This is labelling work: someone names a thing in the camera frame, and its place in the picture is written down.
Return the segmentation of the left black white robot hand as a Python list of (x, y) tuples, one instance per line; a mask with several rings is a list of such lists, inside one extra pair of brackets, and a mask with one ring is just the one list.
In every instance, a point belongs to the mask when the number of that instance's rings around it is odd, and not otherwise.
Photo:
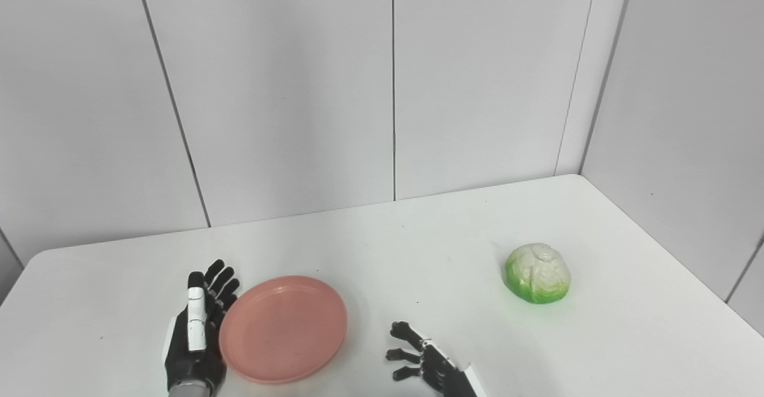
[(220, 330), (237, 300), (235, 270), (222, 259), (188, 276), (186, 307), (169, 331), (164, 367), (169, 396), (216, 396), (226, 380)]

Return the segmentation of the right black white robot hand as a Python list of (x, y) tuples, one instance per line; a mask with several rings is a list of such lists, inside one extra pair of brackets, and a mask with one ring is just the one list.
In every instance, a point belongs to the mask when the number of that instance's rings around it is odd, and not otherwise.
[(386, 351), (387, 361), (407, 362), (407, 365), (391, 373), (393, 381), (418, 377), (442, 396), (488, 395), (472, 365), (460, 369), (434, 340), (417, 331), (409, 322), (393, 322), (390, 336), (409, 343), (415, 350), (409, 352), (395, 348)]

